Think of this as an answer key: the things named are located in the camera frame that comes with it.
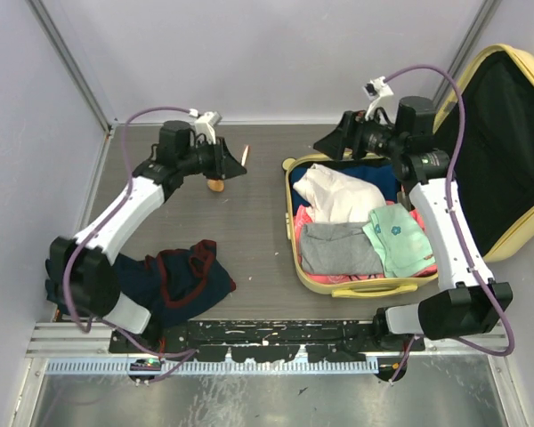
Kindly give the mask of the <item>rose gold lipstick tube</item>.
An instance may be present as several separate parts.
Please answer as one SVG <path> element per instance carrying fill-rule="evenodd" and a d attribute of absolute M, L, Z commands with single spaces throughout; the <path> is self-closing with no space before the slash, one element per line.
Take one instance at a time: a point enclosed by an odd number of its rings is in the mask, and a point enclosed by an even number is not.
<path fill-rule="evenodd" d="M 246 166 L 246 164 L 247 164 L 249 149 L 250 149 L 249 145 L 246 145 L 244 150 L 243 150 L 242 157 L 241 157 L 241 165 L 242 166 Z"/>

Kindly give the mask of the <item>small orange wooden object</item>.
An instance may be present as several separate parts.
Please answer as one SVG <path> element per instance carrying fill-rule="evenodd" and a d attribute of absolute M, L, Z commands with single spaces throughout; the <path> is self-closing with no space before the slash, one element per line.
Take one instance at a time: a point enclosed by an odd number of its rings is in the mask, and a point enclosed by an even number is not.
<path fill-rule="evenodd" d="M 206 185 L 213 192 L 224 192 L 225 189 L 223 180 L 207 180 Z"/>

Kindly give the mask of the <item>white cloth garment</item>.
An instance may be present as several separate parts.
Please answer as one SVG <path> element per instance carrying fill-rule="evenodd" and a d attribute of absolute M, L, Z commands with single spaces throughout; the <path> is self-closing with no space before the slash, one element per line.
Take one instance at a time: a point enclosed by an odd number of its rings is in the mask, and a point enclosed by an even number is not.
<path fill-rule="evenodd" d="M 368 222 L 372 210 L 386 206 L 376 185 L 321 164 L 308 168 L 293 189 L 310 204 L 314 222 Z"/>

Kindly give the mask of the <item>blue shirt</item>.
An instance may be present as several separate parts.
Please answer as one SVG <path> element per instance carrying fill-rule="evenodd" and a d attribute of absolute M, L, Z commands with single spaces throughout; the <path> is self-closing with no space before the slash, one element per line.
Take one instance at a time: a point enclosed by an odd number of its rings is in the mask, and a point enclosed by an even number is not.
<path fill-rule="evenodd" d="M 296 211 L 301 205 L 310 205 L 306 199 L 301 197 L 293 189 L 293 185 L 305 175 L 307 169 L 307 166 L 298 166 L 291 172 L 289 177 L 291 203 L 294 211 Z M 392 167 L 390 165 L 383 165 L 379 167 L 355 165 L 340 170 L 340 173 L 374 184 L 382 192 L 387 202 L 397 201 L 397 193 L 400 190 L 400 184 L 394 177 Z"/>

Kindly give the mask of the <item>pink patterned shirt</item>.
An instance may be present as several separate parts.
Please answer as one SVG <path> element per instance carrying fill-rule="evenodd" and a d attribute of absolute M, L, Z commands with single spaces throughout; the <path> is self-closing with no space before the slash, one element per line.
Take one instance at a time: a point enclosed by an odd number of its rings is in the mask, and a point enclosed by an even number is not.
<path fill-rule="evenodd" d="M 426 277 L 437 271 L 418 213 L 400 204 L 369 212 L 367 222 L 325 223 L 305 208 L 295 218 L 302 270 L 319 282 Z"/>

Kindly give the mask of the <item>grey shirt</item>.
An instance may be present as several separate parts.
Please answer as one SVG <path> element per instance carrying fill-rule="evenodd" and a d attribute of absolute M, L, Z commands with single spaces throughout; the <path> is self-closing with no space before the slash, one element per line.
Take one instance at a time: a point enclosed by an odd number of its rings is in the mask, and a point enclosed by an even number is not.
<path fill-rule="evenodd" d="M 382 263 L 363 231 L 364 222 L 306 223 L 300 232 L 301 265 L 313 275 L 382 274 Z"/>

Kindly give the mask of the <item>green tissue packet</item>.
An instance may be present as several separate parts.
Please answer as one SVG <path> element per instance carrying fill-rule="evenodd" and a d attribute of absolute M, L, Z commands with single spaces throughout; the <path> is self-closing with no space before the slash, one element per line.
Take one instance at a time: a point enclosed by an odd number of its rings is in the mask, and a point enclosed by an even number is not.
<path fill-rule="evenodd" d="M 422 227 L 400 204 L 373 209 L 363 231 L 377 253 L 387 278 L 408 278 L 435 265 L 430 242 Z"/>

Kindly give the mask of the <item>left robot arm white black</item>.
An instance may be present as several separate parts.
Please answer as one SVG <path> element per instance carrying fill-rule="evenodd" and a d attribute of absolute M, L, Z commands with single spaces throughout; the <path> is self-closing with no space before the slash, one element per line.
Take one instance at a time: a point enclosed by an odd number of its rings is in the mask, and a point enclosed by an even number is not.
<path fill-rule="evenodd" d="M 150 310 L 125 295 L 113 265 L 125 242 L 186 177 L 225 181 L 246 174 L 215 131 L 221 120 L 208 111 L 193 123 L 164 122 L 150 157 L 131 171 L 121 194 L 74 237 L 51 243 L 49 277 L 75 322 L 92 315 L 129 332 L 128 341 L 138 351 L 157 348 L 160 331 L 150 324 Z"/>

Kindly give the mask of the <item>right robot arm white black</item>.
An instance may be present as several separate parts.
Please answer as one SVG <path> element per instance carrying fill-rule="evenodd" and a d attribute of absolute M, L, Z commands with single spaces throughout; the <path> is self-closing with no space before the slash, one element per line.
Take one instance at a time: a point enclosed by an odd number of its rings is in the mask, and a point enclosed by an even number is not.
<path fill-rule="evenodd" d="M 391 123 L 382 108 L 343 113 L 336 128 L 314 148 L 341 160 L 367 154 L 391 161 L 394 176 L 425 223 L 425 234 L 437 264 L 437 294 L 417 304 L 380 309 L 372 337 L 382 350 L 393 350 L 404 335 L 465 342 L 503 324 L 513 300 L 506 282 L 495 280 L 474 243 L 449 170 L 449 155 L 434 146 L 431 100 L 404 97 Z"/>

